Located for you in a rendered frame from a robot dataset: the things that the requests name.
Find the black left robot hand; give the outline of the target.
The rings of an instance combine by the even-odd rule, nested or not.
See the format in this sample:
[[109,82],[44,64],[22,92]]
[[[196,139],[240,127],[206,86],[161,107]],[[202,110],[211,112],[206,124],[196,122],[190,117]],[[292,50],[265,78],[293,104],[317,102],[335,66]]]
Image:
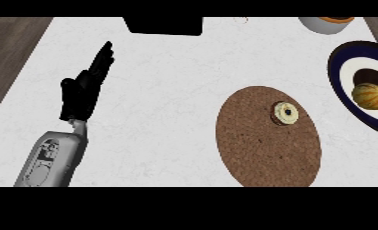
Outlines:
[[60,120],[87,121],[91,117],[100,93],[100,86],[107,76],[112,63],[112,43],[106,42],[94,56],[88,69],[79,72],[75,79],[65,78],[60,81]]

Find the brown oval placemat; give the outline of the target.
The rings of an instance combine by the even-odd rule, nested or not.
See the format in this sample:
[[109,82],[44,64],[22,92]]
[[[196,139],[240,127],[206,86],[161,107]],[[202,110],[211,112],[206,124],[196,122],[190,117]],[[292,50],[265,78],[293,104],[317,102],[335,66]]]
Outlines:
[[[289,102],[299,118],[277,125],[271,105]],[[310,186],[320,168],[320,140],[311,118],[282,91],[249,86],[227,98],[218,112],[215,140],[224,166],[242,186]]]

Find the dark blue rimmed plate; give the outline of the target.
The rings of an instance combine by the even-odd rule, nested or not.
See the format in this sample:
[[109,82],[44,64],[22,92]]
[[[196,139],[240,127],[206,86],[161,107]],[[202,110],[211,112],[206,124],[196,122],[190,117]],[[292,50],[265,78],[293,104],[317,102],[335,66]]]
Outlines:
[[327,59],[327,78],[350,113],[378,131],[378,112],[360,108],[351,98],[354,74],[360,69],[378,71],[378,43],[370,41],[351,41],[333,49]]

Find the black boxy appliance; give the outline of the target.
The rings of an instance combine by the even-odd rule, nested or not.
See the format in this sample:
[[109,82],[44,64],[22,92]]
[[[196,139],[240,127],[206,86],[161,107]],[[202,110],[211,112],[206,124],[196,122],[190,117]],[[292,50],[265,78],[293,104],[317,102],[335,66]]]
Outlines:
[[199,36],[202,34],[202,17],[125,17],[131,33]]

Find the grey bowl with orange rim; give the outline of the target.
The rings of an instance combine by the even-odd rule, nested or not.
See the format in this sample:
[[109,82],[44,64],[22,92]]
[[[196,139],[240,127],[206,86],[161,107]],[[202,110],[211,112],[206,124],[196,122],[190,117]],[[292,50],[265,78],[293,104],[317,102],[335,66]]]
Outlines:
[[299,17],[305,28],[324,35],[339,33],[352,20],[352,17]]

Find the yellow striped round fruit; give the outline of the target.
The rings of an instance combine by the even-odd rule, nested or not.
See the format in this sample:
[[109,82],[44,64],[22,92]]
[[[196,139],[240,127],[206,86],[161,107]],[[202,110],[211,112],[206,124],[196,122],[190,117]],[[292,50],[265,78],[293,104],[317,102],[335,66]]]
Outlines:
[[366,110],[378,110],[378,85],[370,83],[358,84],[351,91],[355,104]]

